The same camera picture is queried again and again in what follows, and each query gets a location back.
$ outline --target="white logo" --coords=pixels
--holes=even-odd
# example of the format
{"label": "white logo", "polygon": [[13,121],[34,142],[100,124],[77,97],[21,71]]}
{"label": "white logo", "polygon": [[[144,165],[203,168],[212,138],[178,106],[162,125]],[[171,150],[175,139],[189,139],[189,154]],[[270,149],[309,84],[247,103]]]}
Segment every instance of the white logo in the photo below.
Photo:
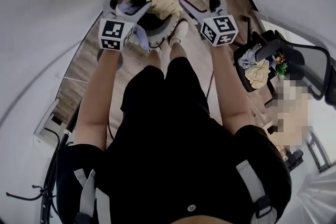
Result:
{"label": "white logo", "polygon": [[188,206],[188,211],[189,212],[192,212],[192,211],[194,211],[196,209],[196,206],[195,205],[189,205]]}

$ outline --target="fiducial marker cube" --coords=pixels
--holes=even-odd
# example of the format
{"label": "fiducial marker cube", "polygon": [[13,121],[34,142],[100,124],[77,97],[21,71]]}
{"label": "fiducial marker cube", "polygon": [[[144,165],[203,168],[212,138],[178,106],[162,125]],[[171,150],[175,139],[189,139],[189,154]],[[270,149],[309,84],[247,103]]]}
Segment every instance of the fiducial marker cube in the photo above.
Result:
{"label": "fiducial marker cube", "polygon": [[99,45],[102,49],[122,50],[130,40],[134,23],[120,20],[100,19]]}
{"label": "fiducial marker cube", "polygon": [[232,43],[238,35],[238,27],[232,15],[222,15],[204,19],[201,33],[216,47]]}

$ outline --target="pile of clothes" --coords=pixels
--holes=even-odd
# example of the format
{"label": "pile of clothes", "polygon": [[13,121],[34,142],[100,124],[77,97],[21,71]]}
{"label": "pile of clothes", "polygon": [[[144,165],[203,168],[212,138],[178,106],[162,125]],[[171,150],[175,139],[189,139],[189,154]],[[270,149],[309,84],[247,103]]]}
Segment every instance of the pile of clothes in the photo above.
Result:
{"label": "pile of clothes", "polygon": [[[146,0],[147,2],[152,1],[151,8],[148,13],[155,14],[160,20],[165,20],[169,15],[181,13],[182,7],[179,4],[179,0]],[[118,9],[123,13],[134,13],[140,7],[132,6],[130,3],[121,3],[118,5]],[[134,28],[134,34],[138,37],[140,45],[144,50],[149,50],[149,40],[146,31],[140,26],[136,25]]]}
{"label": "pile of clothes", "polygon": [[238,64],[245,69],[245,77],[249,80],[254,89],[259,89],[266,85],[268,74],[270,73],[268,60],[263,59],[256,62],[255,53],[260,48],[261,45],[256,44],[238,59]]}

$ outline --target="backpack strap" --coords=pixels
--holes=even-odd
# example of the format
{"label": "backpack strap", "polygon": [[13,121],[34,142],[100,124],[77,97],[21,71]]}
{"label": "backpack strap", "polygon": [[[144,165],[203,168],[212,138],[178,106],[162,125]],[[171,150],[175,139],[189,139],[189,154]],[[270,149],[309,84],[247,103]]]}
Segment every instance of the backpack strap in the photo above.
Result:
{"label": "backpack strap", "polygon": [[271,200],[265,194],[262,182],[258,178],[248,160],[236,166],[255,206],[255,213],[251,224],[274,224],[277,220],[277,211],[271,206]]}
{"label": "backpack strap", "polygon": [[95,199],[97,199],[97,214],[99,223],[111,224],[110,198],[99,188],[95,189],[95,170],[91,170],[87,179],[83,169],[74,171],[74,174],[78,182],[83,187],[80,196],[79,213],[76,214],[75,224],[92,223]]}

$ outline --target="leg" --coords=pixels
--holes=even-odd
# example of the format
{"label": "leg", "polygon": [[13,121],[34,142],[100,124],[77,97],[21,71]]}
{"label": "leg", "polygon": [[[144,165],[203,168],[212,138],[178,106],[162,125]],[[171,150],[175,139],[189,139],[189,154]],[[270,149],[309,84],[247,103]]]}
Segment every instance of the leg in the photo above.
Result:
{"label": "leg", "polygon": [[181,41],[188,31],[187,21],[182,21],[170,40],[170,64],[165,79],[166,89],[174,101],[190,102],[209,114],[209,107],[198,77],[190,65]]}
{"label": "leg", "polygon": [[161,69],[160,55],[157,50],[153,49],[147,56],[147,66],[154,66]]}
{"label": "leg", "polygon": [[160,99],[163,90],[164,75],[160,69],[159,52],[152,49],[147,56],[147,66],[127,84],[121,110],[124,117],[142,110],[144,105]]}
{"label": "leg", "polygon": [[188,32],[189,24],[186,20],[179,22],[175,28],[174,34],[169,42],[170,52],[170,62],[178,57],[187,58],[185,50],[181,46],[181,42]]}
{"label": "leg", "polygon": [[169,56],[170,62],[172,60],[174,60],[175,58],[178,58],[178,57],[187,58],[187,54],[186,54],[185,50],[182,48],[181,44],[178,43],[178,42],[175,42],[172,45],[172,50],[170,51],[170,56]]}

